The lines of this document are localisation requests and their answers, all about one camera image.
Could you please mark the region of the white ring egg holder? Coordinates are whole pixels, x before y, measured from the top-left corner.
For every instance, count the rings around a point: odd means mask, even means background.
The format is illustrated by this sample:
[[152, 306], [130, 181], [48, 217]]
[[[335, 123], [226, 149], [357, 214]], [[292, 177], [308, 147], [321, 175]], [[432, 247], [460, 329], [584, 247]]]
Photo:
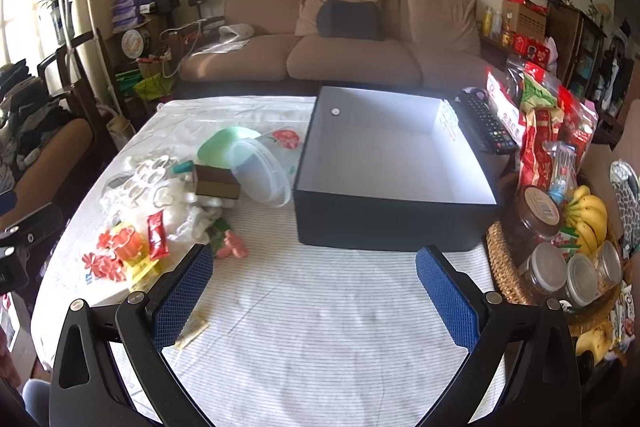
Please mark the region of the white ring egg holder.
[[137, 207], [152, 202], [155, 191], [167, 179], [172, 165], [172, 158], [166, 154], [142, 160], [120, 188], [124, 203]]

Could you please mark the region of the green plastic bowl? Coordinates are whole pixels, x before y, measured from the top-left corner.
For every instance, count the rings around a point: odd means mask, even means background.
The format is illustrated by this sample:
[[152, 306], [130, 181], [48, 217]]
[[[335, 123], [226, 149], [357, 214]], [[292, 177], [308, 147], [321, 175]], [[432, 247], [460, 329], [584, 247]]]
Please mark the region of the green plastic bowl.
[[198, 161], [202, 165], [216, 168], [229, 168], [228, 153], [235, 142], [256, 139], [260, 133], [256, 130], [233, 126], [217, 131], [198, 149]]

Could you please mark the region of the woven wicker basket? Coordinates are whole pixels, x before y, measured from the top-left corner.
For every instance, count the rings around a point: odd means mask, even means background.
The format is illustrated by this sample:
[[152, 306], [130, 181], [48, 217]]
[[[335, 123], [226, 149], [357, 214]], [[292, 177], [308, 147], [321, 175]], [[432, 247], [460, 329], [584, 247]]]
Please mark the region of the woven wicker basket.
[[[506, 297], [509, 303], [535, 306], [538, 300], [529, 295], [521, 284], [518, 269], [514, 265], [511, 251], [504, 238], [499, 220], [488, 228], [485, 239], [491, 274], [500, 293]], [[618, 283], [613, 288], [605, 291], [601, 297], [585, 308], [565, 313], [566, 323], [572, 337], [579, 337], [610, 317], [614, 303], [620, 295], [620, 286], [622, 284]]]

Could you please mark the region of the glass jar metal lid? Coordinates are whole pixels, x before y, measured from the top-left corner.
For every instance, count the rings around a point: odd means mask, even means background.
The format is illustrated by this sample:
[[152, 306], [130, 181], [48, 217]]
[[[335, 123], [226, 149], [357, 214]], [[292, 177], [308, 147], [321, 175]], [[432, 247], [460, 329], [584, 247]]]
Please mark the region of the glass jar metal lid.
[[518, 277], [530, 298], [546, 298], [565, 286], [566, 262], [559, 248], [540, 243], [518, 268]]

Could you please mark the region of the red ketchup sachet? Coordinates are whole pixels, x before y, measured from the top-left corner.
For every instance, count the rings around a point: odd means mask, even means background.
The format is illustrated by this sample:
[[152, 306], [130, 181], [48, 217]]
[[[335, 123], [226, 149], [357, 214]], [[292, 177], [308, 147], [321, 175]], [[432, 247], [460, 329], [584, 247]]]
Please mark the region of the red ketchup sachet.
[[148, 218], [148, 242], [149, 255], [152, 261], [160, 260], [169, 255], [162, 210], [153, 213]]

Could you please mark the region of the yellow banana bunch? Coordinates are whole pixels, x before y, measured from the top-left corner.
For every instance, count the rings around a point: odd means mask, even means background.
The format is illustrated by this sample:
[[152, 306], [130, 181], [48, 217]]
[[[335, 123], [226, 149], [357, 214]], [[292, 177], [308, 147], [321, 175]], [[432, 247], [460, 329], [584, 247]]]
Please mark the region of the yellow banana bunch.
[[579, 251], [592, 257], [608, 237], [608, 210], [603, 200], [587, 185], [578, 186], [563, 215], [565, 223], [577, 233]]

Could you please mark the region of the white striped tablecloth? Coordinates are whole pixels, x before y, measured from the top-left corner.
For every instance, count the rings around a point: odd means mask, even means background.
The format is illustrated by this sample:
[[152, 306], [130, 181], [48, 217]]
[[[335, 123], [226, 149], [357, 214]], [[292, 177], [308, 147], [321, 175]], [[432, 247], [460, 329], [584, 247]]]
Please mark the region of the white striped tablecloth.
[[[120, 301], [125, 288], [88, 283], [82, 258], [110, 218], [100, 198], [127, 162], [192, 158], [218, 130], [304, 131], [309, 96], [224, 96], [162, 107], [103, 171], [58, 242], [30, 332], [51, 366], [70, 303]], [[218, 426], [413, 426], [454, 377], [464, 349], [416, 276], [413, 255], [309, 247], [292, 206], [248, 199], [226, 211], [245, 259], [218, 261], [196, 311], [204, 332], [165, 359]]]

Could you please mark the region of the brown yellow sponge block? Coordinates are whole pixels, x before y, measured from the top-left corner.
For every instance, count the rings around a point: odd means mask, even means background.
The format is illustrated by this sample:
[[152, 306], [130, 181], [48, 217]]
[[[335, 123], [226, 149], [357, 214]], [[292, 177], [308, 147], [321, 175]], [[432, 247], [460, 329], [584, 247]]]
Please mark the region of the brown yellow sponge block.
[[238, 199], [241, 185], [230, 169], [195, 165], [193, 167], [194, 192], [198, 196]]

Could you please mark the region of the red snack bag pile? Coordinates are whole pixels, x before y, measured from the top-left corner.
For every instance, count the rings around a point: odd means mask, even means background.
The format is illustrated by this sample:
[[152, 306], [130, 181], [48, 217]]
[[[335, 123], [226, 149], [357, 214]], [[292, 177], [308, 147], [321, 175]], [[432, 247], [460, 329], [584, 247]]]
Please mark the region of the red snack bag pile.
[[596, 110], [540, 66], [510, 55], [503, 75], [487, 75], [489, 107], [518, 148], [518, 184], [546, 191], [560, 206], [597, 129]]

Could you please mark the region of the black open storage box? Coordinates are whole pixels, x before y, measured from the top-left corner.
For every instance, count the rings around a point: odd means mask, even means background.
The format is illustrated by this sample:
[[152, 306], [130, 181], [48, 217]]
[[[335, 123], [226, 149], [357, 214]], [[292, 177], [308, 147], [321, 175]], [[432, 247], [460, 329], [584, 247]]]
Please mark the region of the black open storage box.
[[293, 187], [309, 246], [469, 251], [500, 202], [483, 158], [444, 98], [323, 87]]

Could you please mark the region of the black tv remote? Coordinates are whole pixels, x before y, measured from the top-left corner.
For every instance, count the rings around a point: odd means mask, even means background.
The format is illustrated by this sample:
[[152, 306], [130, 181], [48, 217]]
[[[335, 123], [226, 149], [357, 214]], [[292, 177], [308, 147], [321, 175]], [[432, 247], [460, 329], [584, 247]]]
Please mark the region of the black tv remote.
[[487, 95], [478, 89], [461, 91], [454, 98], [454, 109], [483, 152], [494, 155], [511, 155], [518, 146], [499, 118], [491, 112]]

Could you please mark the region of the brown fabric sofa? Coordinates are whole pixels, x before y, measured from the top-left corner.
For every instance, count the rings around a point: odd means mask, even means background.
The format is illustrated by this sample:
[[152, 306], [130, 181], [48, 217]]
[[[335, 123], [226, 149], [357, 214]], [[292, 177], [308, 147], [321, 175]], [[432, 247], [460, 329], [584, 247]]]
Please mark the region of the brown fabric sofa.
[[249, 29], [232, 51], [213, 35], [169, 37], [178, 98], [313, 94], [322, 83], [456, 93], [483, 88], [477, 0], [224, 0], [221, 21]]

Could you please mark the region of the dark lumbar cushion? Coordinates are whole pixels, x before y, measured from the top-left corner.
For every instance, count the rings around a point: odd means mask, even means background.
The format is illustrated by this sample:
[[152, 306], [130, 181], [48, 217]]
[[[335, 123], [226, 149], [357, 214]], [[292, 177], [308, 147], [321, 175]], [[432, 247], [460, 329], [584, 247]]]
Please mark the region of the dark lumbar cushion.
[[371, 1], [328, 0], [320, 8], [316, 24], [318, 35], [323, 38], [374, 41], [385, 38], [381, 11]]

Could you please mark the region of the teal handled tool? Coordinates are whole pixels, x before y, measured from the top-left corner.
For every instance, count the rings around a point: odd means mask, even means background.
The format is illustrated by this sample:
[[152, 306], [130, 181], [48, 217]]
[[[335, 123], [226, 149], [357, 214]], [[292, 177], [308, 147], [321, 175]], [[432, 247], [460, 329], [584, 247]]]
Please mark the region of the teal handled tool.
[[194, 162], [186, 160], [179, 164], [172, 165], [170, 168], [171, 176], [192, 176], [194, 170]]

